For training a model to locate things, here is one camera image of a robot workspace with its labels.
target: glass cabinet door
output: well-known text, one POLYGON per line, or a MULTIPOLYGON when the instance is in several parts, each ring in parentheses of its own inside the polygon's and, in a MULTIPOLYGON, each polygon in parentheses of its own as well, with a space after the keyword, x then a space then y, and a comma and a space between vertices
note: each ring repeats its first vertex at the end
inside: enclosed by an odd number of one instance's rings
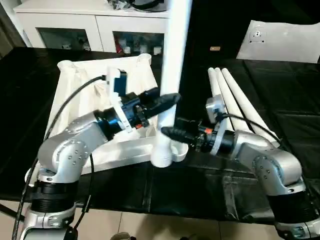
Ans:
POLYGON ((115 50, 119 54, 162 55, 163 33, 113 31, 115 50))
POLYGON ((17 13, 34 48, 103 51, 94 15, 17 13))
POLYGON ((37 30, 46 48, 91 51, 84 29, 37 27, 37 30))
POLYGON ((96 16, 96 21, 105 52, 163 54, 166 18, 96 16))

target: table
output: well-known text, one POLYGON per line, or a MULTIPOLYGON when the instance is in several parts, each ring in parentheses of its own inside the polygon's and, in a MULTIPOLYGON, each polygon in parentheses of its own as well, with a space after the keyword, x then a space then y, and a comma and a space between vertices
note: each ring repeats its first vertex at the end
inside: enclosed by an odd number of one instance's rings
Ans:
MULTIPOLYGON (((62 60, 120 57, 115 53, 15 48, 0 61, 2 158, 0 199, 17 201, 24 176, 43 140, 62 60)), ((161 57, 151 68, 158 84, 161 57)), ((301 161, 305 176, 320 189, 320 65, 296 62, 186 59, 177 116, 206 120, 211 96, 209 67, 227 67, 254 107, 301 161)), ((82 205, 90 175, 79 180, 82 205)), ((272 224, 273 213, 254 175, 243 166, 190 150, 183 162, 155 168, 150 162, 95 173, 92 207, 272 224)))

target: orange component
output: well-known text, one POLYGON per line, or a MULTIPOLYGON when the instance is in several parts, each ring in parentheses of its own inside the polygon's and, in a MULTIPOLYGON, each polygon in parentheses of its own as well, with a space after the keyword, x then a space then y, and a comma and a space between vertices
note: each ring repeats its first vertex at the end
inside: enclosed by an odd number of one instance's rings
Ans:
POLYGON ((206 128, 206 129, 204 130, 204 132, 205 132, 206 134, 212 134, 212 131, 213 131, 212 128, 206 128))

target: shelf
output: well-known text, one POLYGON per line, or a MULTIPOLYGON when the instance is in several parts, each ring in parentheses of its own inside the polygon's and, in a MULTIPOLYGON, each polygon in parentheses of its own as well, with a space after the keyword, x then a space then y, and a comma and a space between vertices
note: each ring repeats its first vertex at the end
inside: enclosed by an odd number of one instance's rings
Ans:
POLYGON ((143 12, 134 8, 113 10, 110 5, 105 3, 105 0, 28 0, 15 7, 14 11, 16 13, 78 14, 162 19, 169 17, 168 11, 143 12))

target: white pole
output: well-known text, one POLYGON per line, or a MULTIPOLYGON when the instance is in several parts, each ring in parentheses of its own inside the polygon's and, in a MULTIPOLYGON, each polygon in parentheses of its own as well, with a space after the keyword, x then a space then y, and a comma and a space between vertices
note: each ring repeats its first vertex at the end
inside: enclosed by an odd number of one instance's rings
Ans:
MULTIPOLYGON (((227 84, 220 68, 217 67, 214 70, 217 74, 217 80, 218 80, 218 83, 219 83, 219 86, 220 86, 222 96, 223 96, 225 106, 226 106, 228 113, 242 117, 242 113, 237 105, 236 100, 234 99, 234 96, 232 95, 232 93, 228 87, 228 84, 227 84)), ((245 121, 231 118, 231 122, 234 127, 234 130, 242 130, 242 131, 251 133, 251 131, 245 121)))
MULTIPOLYGON (((209 79, 210 79, 212 97, 214 97, 216 95, 221 95, 222 96, 222 93, 221 93, 221 90, 220 90, 220 87, 219 87, 219 83, 218 83, 218 79, 217 79, 216 71, 212 67, 210 67, 208 69, 208 74, 209 74, 209 79)), ((222 100, 223 100, 223 104, 224 104, 224 110, 227 113, 228 111, 226 109, 226 104, 225 104, 225 100, 223 99, 223 97, 222 97, 222 100)), ((232 127, 230 118, 226 119, 226 129, 229 130, 229 131, 233 131, 234 130, 233 127, 232 127)))
MULTIPOLYGON (((164 39, 161 95, 179 91, 191 8, 192 0, 170 1, 170 13, 164 39)), ((173 161, 170 146, 171 140, 161 133, 161 128, 173 126, 175 115, 176 106, 158 115, 155 143, 151 154, 151 162, 156 167, 168 167, 173 161)))
MULTIPOLYGON (((251 121, 256 122, 257 124, 261 125, 262 127, 266 128, 270 131, 264 120, 261 118, 257 110, 254 108, 254 106, 251 104, 247 96, 244 94, 244 92, 241 90, 235 79, 232 77, 231 73, 228 71, 228 69, 224 68, 222 69, 222 74, 224 76, 224 79, 226 80, 229 88, 231 89, 236 101, 238 102, 240 108, 242 109, 245 117, 251 121)), ((266 139, 268 139, 271 143, 276 142, 276 140, 267 134, 265 131, 263 131, 261 128, 251 125, 254 132, 266 139)))

